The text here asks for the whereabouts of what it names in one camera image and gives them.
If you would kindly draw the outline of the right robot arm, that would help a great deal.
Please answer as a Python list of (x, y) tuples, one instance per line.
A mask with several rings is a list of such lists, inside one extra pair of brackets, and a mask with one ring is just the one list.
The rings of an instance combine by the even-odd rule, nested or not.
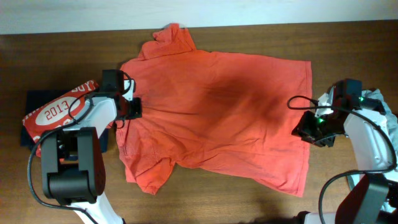
[[(397, 149), (382, 101), (363, 96), (359, 80), (345, 79), (311, 102), (292, 135), (318, 147), (332, 147), (337, 136), (346, 136), (358, 168), (329, 179), (321, 189), (318, 211), (296, 218), (301, 223), (397, 223)], [(326, 189), (342, 177), (351, 179), (353, 188), (337, 211), (325, 213)]]

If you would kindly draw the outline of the plain orange-red t-shirt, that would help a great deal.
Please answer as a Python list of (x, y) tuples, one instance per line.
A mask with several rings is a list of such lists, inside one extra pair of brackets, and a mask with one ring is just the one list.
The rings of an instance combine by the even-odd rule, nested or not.
[(154, 195), (179, 165), (301, 197), (310, 146), (292, 135), (301, 113), (287, 101), (308, 105), (311, 63), (199, 50), (178, 24), (153, 37), (121, 66), (142, 101), (142, 117), (116, 131), (126, 180)]

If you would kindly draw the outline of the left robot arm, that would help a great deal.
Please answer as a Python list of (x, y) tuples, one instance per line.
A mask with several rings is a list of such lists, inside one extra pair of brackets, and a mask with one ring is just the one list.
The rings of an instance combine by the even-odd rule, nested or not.
[[(109, 123), (140, 118), (142, 104), (133, 96), (136, 83), (122, 70), (103, 70), (98, 89), (70, 102), (71, 121), (45, 131), (34, 146), (41, 151), (42, 189), (49, 204), (32, 196), (41, 205), (74, 211), (84, 223), (124, 223), (112, 208), (105, 192), (106, 172), (100, 136)], [(82, 110), (71, 109), (80, 101)]]

